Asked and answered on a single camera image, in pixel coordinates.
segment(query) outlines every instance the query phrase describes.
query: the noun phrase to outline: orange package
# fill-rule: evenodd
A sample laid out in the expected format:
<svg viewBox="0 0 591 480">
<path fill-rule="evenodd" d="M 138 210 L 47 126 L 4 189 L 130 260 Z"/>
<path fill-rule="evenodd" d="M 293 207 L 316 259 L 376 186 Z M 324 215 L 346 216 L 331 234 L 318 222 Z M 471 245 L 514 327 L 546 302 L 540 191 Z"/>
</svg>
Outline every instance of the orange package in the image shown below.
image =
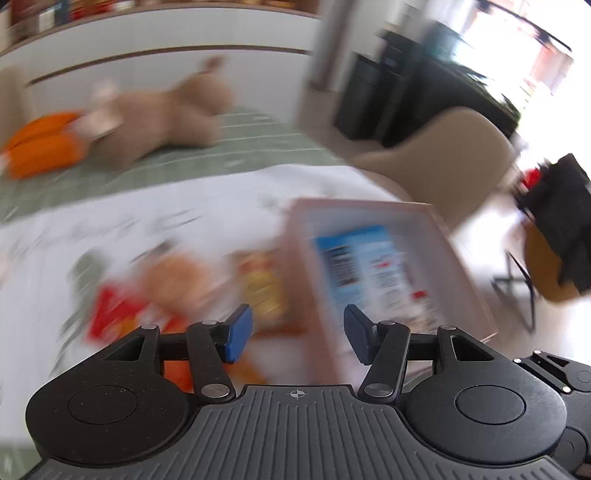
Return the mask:
<svg viewBox="0 0 591 480">
<path fill-rule="evenodd" d="M 6 144 L 7 169 L 24 179 L 57 168 L 71 167 L 86 155 L 87 145 L 68 129 L 78 112 L 43 116 L 21 128 Z"/>
</svg>

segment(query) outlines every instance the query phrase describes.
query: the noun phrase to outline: beige chair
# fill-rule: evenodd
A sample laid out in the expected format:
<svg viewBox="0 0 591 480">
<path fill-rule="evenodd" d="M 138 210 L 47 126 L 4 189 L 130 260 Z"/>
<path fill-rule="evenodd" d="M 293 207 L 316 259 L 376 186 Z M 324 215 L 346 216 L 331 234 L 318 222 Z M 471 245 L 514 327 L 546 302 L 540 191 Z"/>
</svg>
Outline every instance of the beige chair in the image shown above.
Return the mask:
<svg viewBox="0 0 591 480">
<path fill-rule="evenodd" d="M 17 67 L 0 70 L 0 150 L 6 142 L 33 120 L 25 83 Z"/>
<path fill-rule="evenodd" d="M 514 160 L 513 147 L 490 121 L 455 107 L 397 147 L 352 164 L 403 201 L 431 203 L 451 230 L 478 209 Z"/>
</svg>

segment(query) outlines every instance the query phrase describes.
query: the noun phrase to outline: crosshair marking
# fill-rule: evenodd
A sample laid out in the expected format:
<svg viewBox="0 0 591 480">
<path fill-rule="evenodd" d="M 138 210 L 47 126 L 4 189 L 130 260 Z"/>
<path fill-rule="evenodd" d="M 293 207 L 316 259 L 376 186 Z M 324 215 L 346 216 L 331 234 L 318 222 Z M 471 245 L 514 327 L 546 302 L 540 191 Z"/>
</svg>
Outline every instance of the crosshair marking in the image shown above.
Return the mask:
<svg viewBox="0 0 591 480">
<path fill-rule="evenodd" d="M 290 392 L 289 395 L 294 398 L 302 398 L 304 395 L 307 395 L 307 393 L 302 392 L 302 390 L 294 390 L 293 392 Z"/>
</svg>

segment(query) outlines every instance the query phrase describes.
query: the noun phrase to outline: ribbed black surface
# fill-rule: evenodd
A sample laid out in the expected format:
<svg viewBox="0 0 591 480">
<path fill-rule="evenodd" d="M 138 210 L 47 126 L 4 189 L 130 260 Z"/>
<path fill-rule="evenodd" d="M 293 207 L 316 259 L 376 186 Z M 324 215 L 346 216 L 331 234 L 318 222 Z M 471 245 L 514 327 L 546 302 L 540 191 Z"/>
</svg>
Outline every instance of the ribbed black surface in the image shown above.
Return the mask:
<svg viewBox="0 0 591 480">
<path fill-rule="evenodd" d="M 305 394 L 292 396 L 296 390 Z M 477 468 L 448 460 L 423 446 L 393 408 L 362 403 L 346 387 L 248 387 L 240 399 L 228 405 L 203 408 L 181 440 L 149 460 L 110 469 L 84 469 L 48 460 L 30 478 L 559 480 L 570 477 L 547 458 L 507 469 Z"/>
<path fill-rule="evenodd" d="M 570 395 L 564 395 L 563 400 L 566 403 L 567 418 L 566 424 L 569 427 L 578 430 L 587 445 L 591 445 L 591 395 L 574 390 Z"/>
</svg>

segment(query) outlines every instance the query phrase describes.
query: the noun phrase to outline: blue gripper pad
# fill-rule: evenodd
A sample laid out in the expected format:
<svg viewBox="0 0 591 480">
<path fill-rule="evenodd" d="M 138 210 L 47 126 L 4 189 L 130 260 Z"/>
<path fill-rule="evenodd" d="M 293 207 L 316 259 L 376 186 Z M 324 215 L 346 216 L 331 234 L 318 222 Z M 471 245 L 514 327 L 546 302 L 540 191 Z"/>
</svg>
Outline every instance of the blue gripper pad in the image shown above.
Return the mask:
<svg viewBox="0 0 591 480">
<path fill-rule="evenodd" d="M 382 345 L 378 326 L 355 305 L 347 305 L 343 315 L 345 335 L 359 361 L 371 365 Z"/>
<path fill-rule="evenodd" d="M 228 341 L 224 349 L 226 363 L 232 364 L 242 354 L 252 333 L 252 309 L 248 306 L 235 311 L 224 325 L 229 326 Z"/>
</svg>

